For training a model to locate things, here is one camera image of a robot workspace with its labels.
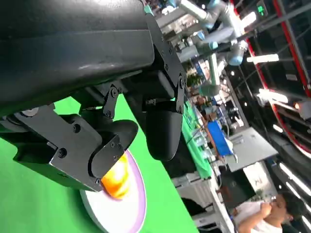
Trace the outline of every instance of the white panel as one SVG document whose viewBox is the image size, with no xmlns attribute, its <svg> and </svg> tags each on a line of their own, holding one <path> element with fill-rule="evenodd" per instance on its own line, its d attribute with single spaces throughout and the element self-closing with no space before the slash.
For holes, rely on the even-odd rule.
<svg viewBox="0 0 311 233">
<path fill-rule="evenodd" d="M 233 156 L 226 157 L 232 172 L 277 154 L 277 151 L 253 128 L 237 133 L 229 139 L 238 156 L 237 163 Z"/>
</svg>

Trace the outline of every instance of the green tablecloth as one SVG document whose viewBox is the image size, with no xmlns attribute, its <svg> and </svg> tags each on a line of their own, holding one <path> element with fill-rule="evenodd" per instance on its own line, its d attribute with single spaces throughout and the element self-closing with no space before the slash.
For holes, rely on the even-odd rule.
<svg viewBox="0 0 311 233">
<path fill-rule="evenodd" d="M 182 133 L 187 142 L 187 147 L 190 151 L 190 154 L 193 158 L 194 164 L 200 174 L 201 178 L 208 178 L 212 174 L 211 167 L 209 162 L 202 157 L 202 149 L 197 147 L 194 139 L 192 138 L 192 131 L 196 129 L 198 124 L 197 116 L 193 112 L 191 104 L 189 101 L 184 105 L 184 114 L 183 114 L 183 124 L 182 124 Z"/>
<path fill-rule="evenodd" d="M 62 114 L 76 113 L 71 98 L 56 103 Z M 135 120 L 123 96 L 115 119 Z M 16 148 L 0 139 L 0 227 L 3 233 L 99 233 L 87 215 L 79 191 L 62 187 L 14 162 Z M 142 233 L 192 233 L 197 229 L 162 166 L 150 156 L 142 130 L 130 146 L 147 192 Z"/>
</svg>

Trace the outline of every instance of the collaborative robot arm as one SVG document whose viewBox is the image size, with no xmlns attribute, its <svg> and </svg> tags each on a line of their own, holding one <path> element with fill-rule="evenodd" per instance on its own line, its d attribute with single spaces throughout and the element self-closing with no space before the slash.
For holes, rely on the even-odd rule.
<svg viewBox="0 0 311 233">
<path fill-rule="evenodd" d="M 13 5 L 1 7 L 0 137 L 17 147 L 14 160 L 64 186 L 102 190 L 100 179 L 138 130 L 113 121 L 123 81 L 143 96 L 149 152 L 173 158 L 186 74 L 139 0 Z M 54 111 L 68 96 L 79 115 Z"/>
</svg>

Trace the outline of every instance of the orange object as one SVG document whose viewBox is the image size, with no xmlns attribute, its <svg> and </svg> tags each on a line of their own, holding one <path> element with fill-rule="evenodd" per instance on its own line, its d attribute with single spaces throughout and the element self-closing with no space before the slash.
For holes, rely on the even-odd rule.
<svg viewBox="0 0 311 233">
<path fill-rule="evenodd" d="M 130 189 L 127 155 L 124 154 L 101 179 L 107 193 L 123 199 Z"/>
</svg>

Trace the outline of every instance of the fluorescent light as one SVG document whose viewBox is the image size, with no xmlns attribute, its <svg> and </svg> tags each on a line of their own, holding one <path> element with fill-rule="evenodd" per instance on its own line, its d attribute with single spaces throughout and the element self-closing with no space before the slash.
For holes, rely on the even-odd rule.
<svg viewBox="0 0 311 233">
<path fill-rule="evenodd" d="M 298 197 L 299 199 L 301 199 L 300 195 L 297 193 L 297 191 L 288 183 L 286 182 L 286 185 L 288 186 L 288 188 L 295 194 L 296 197 Z"/>
<path fill-rule="evenodd" d="M 311 196 L 311 190 L 296 177 L 284 164 L 280 163 L 280 168 L 309 196 Z"/>
<path fill-rule="evenodd" d="M 288 103 L 288 99 L 285 95 L 270 91 L 269 89 L 259 89 L 259 95 L 262 99 L 276 100 L 283 103 Z"/>
<path fill-rule="evenodd" d="M 311 223 L 306 219 L 306 217 L 302 216 L 302 220 L 305 225 L 311 230 Z"/>
<path fill-rule="evenodd" d="M 248 57 L 246 60 L 247 62 L 253 62 L 254 64 L 257 64 L 262 62 L 277 62 L 279 60 L 279 57 L 277 54 L 269 54 L 263 56 Z"/>
<path fill-rule="evenodd" d="M 256 13 L 253 11 L 251 13 L 249 13 L 247 16 L 245 16 L 241 22 L 242 22 L 242 26 L 244 28 L 246 28 L 247 26 L 251 25 L 253 22 L 256 21 Z"/>
<path fill-rule="evenodd" d="M 305 206 L 306 206 L 307 210 L 311 213 L 311 207 L 309 207 L 306 203 L 305 203 Z"/>
<path fill-rule="evenodd" d="M 278 131 L 279 133 L 283 133 L 283 129 L 279 127 L 278 125 L 273 125 L 273 128 Z"/>
</svg>

